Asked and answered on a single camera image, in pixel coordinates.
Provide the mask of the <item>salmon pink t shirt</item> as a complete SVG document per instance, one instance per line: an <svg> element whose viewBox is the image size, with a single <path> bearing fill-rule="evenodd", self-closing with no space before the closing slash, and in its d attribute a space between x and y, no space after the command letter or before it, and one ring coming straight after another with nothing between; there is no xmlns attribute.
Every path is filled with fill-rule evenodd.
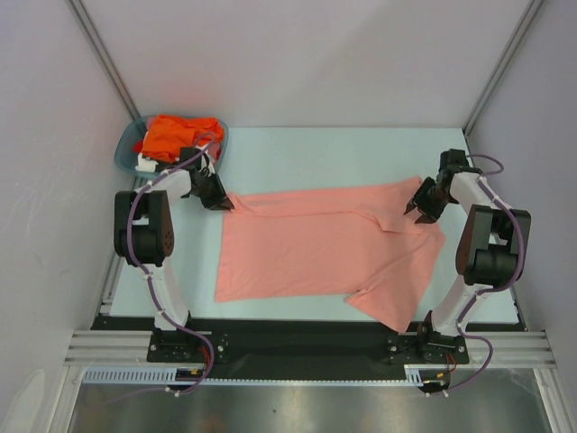
<svg viewBox="0 0 577 433"><path fill-rule="evenodd" d="M445 236L406 205L424 182L232 195L224 214L215 301L343 294L397 332L408 330Z"/></svg>

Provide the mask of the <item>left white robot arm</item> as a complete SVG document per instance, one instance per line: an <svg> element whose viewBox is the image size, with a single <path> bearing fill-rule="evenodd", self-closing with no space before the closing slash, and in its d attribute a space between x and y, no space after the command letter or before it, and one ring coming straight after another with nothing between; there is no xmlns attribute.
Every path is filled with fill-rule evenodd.
<svg viewBox="0 0 577 433"><path fill-rule="evenodd" d="M234 209L218 174L207 169L165 170L140 189L114 196L114 250L140 272L155 308L154 326L177 330L167 348L182 361L197 354L199 339L185 329L190 313L170 264L176 244L170 206L189 197L207 210Z"/></svg>

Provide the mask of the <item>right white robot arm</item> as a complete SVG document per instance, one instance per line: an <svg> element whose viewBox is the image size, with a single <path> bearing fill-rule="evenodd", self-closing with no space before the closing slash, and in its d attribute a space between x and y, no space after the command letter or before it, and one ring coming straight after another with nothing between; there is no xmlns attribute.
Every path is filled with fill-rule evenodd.
<svg viewBox="0 0 577 433"><path fill-rule="evenodd" d="M448 351L447 337L463 336L473 313L492 294L508 290L521 277L532 217L513 208L476 172L449 180L427 178L407 204L418 224L438 221L449 204L461 206L467 219L455 253L457 277L444 300L429 312L430 331L416 339L417 354L436 362Z"/></svg>

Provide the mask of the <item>white t shirt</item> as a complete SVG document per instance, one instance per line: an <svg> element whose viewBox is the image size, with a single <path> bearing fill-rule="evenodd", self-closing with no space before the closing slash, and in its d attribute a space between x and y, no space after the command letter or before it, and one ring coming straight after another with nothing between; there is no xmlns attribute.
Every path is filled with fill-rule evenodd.
<svg viewBox="0 0 577 433"><path fill-rule="evenodd" d="M137 171L158 172L160 170L160 163L154 159L146 157L140 152L137 154L137 162L134 168Z"/></svg>

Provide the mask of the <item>orange t shirt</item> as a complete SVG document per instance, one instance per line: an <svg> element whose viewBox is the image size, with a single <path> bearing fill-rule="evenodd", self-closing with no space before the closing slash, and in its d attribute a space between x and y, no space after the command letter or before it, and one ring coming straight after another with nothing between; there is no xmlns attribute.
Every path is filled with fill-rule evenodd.
<svg viewBox="0 0 577 433"><path fill-rule="evenodd" d="M174 163L184 147L204 147L211 139L216 147L209 151L211 156L220 156L220 145L224 142L224 125L215 117L184 118L174 115L157 115L146 123L144 138L134 150L144 157L156 161Z"/></svg>

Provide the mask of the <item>blue plastic laundry basket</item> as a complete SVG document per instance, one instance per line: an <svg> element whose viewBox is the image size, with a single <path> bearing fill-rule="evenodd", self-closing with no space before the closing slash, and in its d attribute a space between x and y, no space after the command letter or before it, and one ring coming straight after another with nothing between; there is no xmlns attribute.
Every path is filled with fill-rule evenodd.
<svg viewBox="0 0 577 433"><path fill-rule="evenodd" d="M147 132L146 123L148 120L151 120L154 116L157 115L140 117L137 120L131 122L124 130L123 135L121 136L120 141L117 144L114 154L114 163L119 169L131 173L134 176L147 180L152 180L165 170L170 170L178 166L179 164L179 157L178 157L174 163L166 163L159 161L160 170L158 172L143 172L143 171L137 171L134 168L137 162L137 154L138 154L138 152L134 150L134 146L144 138ZM225 138L224 142L220 145L219 148L220 156L218 158L212 156L214 160L215 170L218 169L220 161L224 158L224 153L229 138L228 126L224 123L224 121L222 120L219 121L224 125ZM216 147L215 140L211 139L205 146L208 146L208 152L209 152L212 147Z"/></svg>

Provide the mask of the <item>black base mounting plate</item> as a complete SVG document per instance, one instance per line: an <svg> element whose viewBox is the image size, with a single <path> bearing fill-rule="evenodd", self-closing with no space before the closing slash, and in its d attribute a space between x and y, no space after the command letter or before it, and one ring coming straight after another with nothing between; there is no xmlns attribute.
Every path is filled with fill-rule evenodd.
<svg viewBox="0 0 577 433"><path fill-rule="evenodd" d="M94 331L144 338L151 364L213 364L212 379L371 381L398 379L409 364L443 369L472 360L474 340L426 336L416 322L405 334L377 323L192 319L182 331L158 330L152 318L98 316Z"/></svg>

